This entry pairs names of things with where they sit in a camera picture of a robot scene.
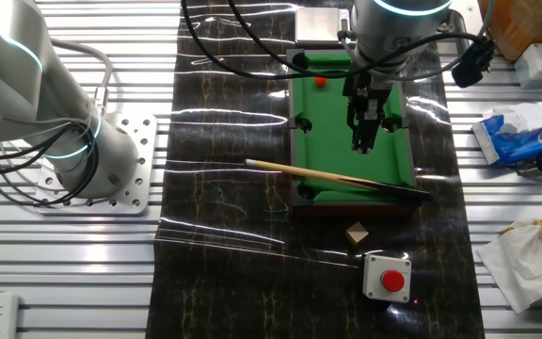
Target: metal mounting plate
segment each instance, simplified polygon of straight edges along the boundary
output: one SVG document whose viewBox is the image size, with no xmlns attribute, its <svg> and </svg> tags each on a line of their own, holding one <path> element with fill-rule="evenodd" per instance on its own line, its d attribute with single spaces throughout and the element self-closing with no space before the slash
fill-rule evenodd
<svg viewBox="0 0 542 339">
<path fill-rule="evenodd" d="M 157 129 L 156 118 L 151 114 L 139 116 L 110 114 L 106 118 L 131 136 L 137 147 L 137 159 L 144 159 L 145 162 L 137 164 L 131 180 L 111 197 L 100 200 L 74 198 L 68 206 L 60 204 L 53 207 L 36 207 L 35 210 L 39 213 L 45 216 L 135 216 L 147 211 Z M 141 143 L 142 139 L 149 142 L 144 145 Z M 67 192 L 57 180 L 56 174 L 46 167 L 41 168 L 39 185 L 60 190 L 37 188 L 35 195 L 37 199 L 53 201 Z"/>
</svg>

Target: dark marble mat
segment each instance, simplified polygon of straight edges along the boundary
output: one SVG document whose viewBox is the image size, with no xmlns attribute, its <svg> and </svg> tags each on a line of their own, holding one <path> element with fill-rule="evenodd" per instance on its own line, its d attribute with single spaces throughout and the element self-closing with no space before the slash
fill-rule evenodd
<svg viewBox="0 0 542 339">
<path fill-rule="evenodd" d="M 188 4 L 224 62 L 286 72 L 243 38 L 229 8 Z M 241 9 L 276 51 L 294 46 L 292 6 Z M 407 222 L 362 219 L 370 235 L 349 252 L 343 233 L 356 220 L 289 222 L 289 177 L 239 165 L 248 157 L 289 163 L 287 82 L 224 73 L 183 28 L 147 337 L 483 338 L 441 78 L 405 85 L 418 180 L 436 199 Z M 431 45 L 407 71 L 438 65 Z M 386 309 L 362 295 L 361 255 L 370 250 L 410 258 L 411 302 Z"/>
</svg>

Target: wooden block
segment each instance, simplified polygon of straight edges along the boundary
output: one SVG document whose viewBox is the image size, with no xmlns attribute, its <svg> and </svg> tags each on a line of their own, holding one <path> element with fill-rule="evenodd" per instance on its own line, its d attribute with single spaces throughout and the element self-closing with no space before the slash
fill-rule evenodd
<svg viewBox="0 0 542 339">
<path fill-rule="evenodd" d="M 365 236 L 367 236 L 367 234 L 367 231 L 360 222 L 357 222 L 346 230 L 346 237 L 353 246 L 356 246 Z"/>
</svg>

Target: red button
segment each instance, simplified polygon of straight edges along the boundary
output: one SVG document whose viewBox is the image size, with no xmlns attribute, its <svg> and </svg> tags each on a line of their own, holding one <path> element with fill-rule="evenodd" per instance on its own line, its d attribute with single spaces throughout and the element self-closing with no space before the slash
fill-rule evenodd
<svg viewBox="0 0 542 339">
<path fill-rule="evenodd" d="M 391 292 L 398 292 L 405 286 L 403 274 L 397 270 L 389 270 L 382 273 L 382 285 Z"/>
<path fill-rule="evenodd" d="M 319 76 L 315 76 L 315 84 L 317 84 L 317 86 L 323 87 L 326 85 L 326 82 L 327 82 L 327 79 L 319 77 Z"/>
</svg>

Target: blue tissue box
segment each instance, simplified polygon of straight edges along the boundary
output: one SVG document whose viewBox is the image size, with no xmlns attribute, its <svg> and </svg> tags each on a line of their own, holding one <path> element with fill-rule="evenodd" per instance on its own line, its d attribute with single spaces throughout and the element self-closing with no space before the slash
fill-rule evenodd
<svg viewBox="0 0 542 339">
<path fill-rule="evenodd" d="M 535 159 L 542 153 L 542 128 L 522 133 L 499 133 L 503 115 L 476 122 L 471 130 L 492 166 L 514 165 L 518 161 Z"/>
</svg>

